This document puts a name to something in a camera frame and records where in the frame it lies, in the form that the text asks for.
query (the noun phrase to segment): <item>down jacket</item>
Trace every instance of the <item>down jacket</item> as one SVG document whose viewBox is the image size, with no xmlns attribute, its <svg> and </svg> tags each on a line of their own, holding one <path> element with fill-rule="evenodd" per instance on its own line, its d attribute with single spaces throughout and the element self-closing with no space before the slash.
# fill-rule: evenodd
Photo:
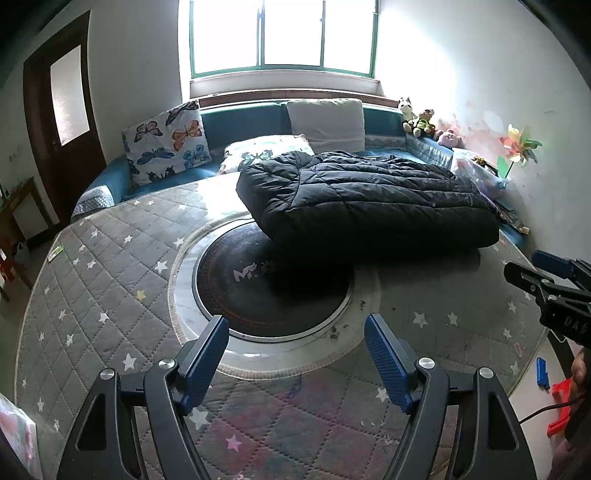
<svg viewBox="0 0 591 480">
<path fill-rule="evenodd" d="M 494 207 L 470 180 L 394 156 L 290 152 L 248 166 L 236 192 L 269 238 L 306 255 L 371 257 L 499 239 Z"/>
</svg>

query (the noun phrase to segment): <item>wall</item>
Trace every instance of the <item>wall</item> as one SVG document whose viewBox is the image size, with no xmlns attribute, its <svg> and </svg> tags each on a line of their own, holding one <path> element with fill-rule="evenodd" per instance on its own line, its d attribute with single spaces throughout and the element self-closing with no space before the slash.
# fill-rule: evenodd
<svg viewBox="0 0 591 480">
<path fill-rule="evenodd" d="M 182 101 L 178 63 L 178 0 L 73 0 L 21 51 L 0 90 L 0 172 L 10 189 L 34 176 L 43 202 L 57 216 L 38 175 L 22 101 L 22 64 L 45 40 L 91 10 L 90 96 L 105 160 L 123 153 L 121 130 Z M 30 238 L 46 226 L 32 200 L 15 213 Z"/>
<path fill-rule="evenodd" d="M 517 0 L 382 0 L 376 78 L 387 96 L 434 108 L 495 161 L 509 123 L 531 127 L 539 164 L 511 171 L 530 245 L 591 258 L 591 92 L 556 38 Z"/>
</svg>

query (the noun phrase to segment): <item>white pillow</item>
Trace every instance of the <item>white pillow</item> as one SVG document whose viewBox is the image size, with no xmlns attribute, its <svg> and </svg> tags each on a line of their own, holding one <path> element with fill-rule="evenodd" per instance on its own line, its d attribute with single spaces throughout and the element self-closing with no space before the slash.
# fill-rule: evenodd
<svg viewBox="0 0 591 480">
<path fill-rule="evenodd" d="M 354 98 L 287 102 L 291 132 L 304 134 L 314 153 L 365 150 L 361 100 Z"/>
<path fill-rule="evenodd" d="M 196 100 L 122 132 L 131 178 L 145 185 L 211 161 Z"/>
<path fill-rule="evenodd" d="M 224 160 L 217 174 L 241 171 L 251 163 L 293 151 L 314 155 L 305 135 L 266 135 L 234 142 L 226 147 Z"/>
</svg>

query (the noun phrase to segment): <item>gray rug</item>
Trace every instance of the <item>gray rug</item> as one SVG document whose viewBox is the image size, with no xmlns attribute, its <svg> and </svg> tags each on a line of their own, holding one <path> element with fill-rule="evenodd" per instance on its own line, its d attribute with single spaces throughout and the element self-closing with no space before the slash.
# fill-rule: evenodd
<svg viewBox="0 0 591 480">
<path fill-rule="evenodd" d="M 192 232 L 244 209 L 236 179 L 231 174 L 163 190 L 60 234 L 64 252 L 45 263 L 27 307 L 15 380 L 17 404 L 37 423 L 47 480 L 56 477 L 76 414 L 101 369 L 145 370 L 180 349 L 167 305 L 170 269 Z M 510 391 L 543 328 L 533 299 L 504 281 L 509 260 L 526 263 L 502 239 L 479 252 L 381 267 L 380 312 L 420 355 L 469 372 L 488 365 Z M 449 455 L 454 415 L 448 415 L 437 466 Z M 361 343 L 299 377 L 248 382 L 216 374 L 188 425 L 213 479 L 331 480 L 381 479 L 405 422 Z M 142 409 L 138 424 L 150 477 L 162 478 Z"/>
</svg>

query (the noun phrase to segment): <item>sofa armrest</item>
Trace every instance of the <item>sofa armrest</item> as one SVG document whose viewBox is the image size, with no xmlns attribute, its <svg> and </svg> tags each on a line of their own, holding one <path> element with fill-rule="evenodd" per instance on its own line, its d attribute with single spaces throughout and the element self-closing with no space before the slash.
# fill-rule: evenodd
<svg viewBox="0 0 591 480">
<path fill-rule="evenodd" d="M 72 221 L 91 212 L 121 203 L 121 197 L 131 188 L 131 173 L 125 156 L 117 157 L 100 173 L 82 194 L 74 212 Z"/>
</svg>

